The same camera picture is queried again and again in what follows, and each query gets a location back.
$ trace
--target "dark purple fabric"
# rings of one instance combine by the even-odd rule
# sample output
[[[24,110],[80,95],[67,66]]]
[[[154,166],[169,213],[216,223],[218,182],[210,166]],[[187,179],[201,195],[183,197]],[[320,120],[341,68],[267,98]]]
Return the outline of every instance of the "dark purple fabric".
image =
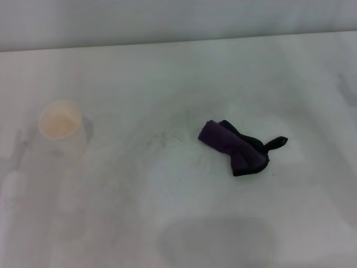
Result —
[[[213,120],[206,123],[198,139],[230,156],[234,176],[258,173],[269,163],[267,153],[258,152],[252,145]]]

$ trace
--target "white wall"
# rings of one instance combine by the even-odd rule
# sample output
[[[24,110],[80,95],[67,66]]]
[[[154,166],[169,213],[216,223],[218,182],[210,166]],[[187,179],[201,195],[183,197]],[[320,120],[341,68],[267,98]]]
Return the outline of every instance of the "white wall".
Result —
[[[356,0],[1,0],[0,51],[357,30]]]

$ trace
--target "white cup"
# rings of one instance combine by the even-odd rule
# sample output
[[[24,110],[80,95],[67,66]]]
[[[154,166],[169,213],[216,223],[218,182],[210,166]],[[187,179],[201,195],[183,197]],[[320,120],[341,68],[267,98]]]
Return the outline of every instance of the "white cup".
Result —
[[[68,100],[48,105],[40,115],[38,128],[66,156],[77,159],[87,148],[80,108]]]

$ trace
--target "cup rim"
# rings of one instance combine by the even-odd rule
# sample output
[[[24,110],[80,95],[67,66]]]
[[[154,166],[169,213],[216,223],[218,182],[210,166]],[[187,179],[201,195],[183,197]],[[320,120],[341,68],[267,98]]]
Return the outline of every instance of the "cup rim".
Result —
[[[44,115],[45,115],[51,108],[53,108],[53,107],[55,107],[55,106],[58,106],[58,105],[61,104],[61,103],[67,103],[67,104],[73,105],[73,106],[78,110],[78,112],[79,112],[80,122],[79,122],[79,124],[76,126],[75,129],[73,129],[70,133],[66,134],[65,136],[52,137],[52,136],[48,135],[47,133],[45,133],[45,132],[42,130],[42,128],[41,128],[41,121],[42,121],[42,119],[44,118]],[[72,136],[74,133],[77,132],[77,130],[80,128],[80,126],[81,126],[82,123],[83,123],[83,118],[82,118],[82,116],[83,116],[83,115],[82,115],[82,110],[79,108],[79,106],[78,106],[75,102],[73,102],[73,101],[71,101],[71,100],[56,100],[56,101],[54,101],[54,102],[49,103],[49,104],[42,110],[42,112],[41,112],[41,114],[40,114],[40,117],[38,118],[37,127],[38,127],[38,130],[40,131],[40,133],[41,133],[42,135],[44,135],[46,138],[48,138],[48,139],[50,139],[50,140],[62,140],[62,139],[64,139],[64,138],[68,138],[68,137]]]

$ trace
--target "folded cloth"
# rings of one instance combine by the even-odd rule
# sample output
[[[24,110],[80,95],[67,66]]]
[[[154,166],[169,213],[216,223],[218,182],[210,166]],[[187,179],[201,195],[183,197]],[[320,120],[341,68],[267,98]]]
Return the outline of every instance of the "folded cloth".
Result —
[[[264,145],[256,138],[242,135],[226,120],[208,121],[198,139],[230,156],[234,176],[261,172],[269,163],[268,151],[284,146],[288,140],[278,137]]]

